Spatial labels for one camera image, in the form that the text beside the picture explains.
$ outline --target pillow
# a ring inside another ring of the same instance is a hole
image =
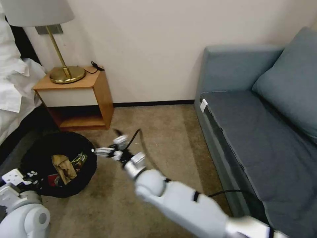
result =
[[[28,66],[20,57],[21,54],[15,44],[12,30],[5,20],[5,14],[0,5],[0,79],[6,78],[12,73],[28,76]]]
[[[252,90],[317,143],[317,32],[301,29]]]
[[[5,14],[0,5],[0,109],[19,112],[22,95],[15,85],[8,81],[10,76],[20,73],[29,76],[29,68],[20,58],[21,54]]]

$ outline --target sofa seat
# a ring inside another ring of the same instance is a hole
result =
[[[270,224],[290,237],[317,237],[316,144],[251,91],[201,99],[240,165],[228,160],[233,175],[245,173]]]

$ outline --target lamp shade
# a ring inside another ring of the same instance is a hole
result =
[[[0,0],[10,25],[45,26],[74,19],[67,0]]]

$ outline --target black trash bag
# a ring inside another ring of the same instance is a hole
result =
[[[40,195],[66,198],[83,190],[97,168],[95,147],[84,136],[74,132],[58,132],[37,140],[23,156],[20,168],[22,171],[35,171],[40,178],[37,192]],[[57,174],[52,163],[52,155],[65,155],[70,161],[80,153],[87,156],[77,176],[66,185],[61,181],[58,186],[49,183],[49,176]]]

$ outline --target nightstand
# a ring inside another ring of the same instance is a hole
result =
[[[96,70],[92,66],[85,69]],[[114,108],[105,72],[87,73],[70,84],[52,83],[47,74],[33,89],[60,130],[109,129]]]

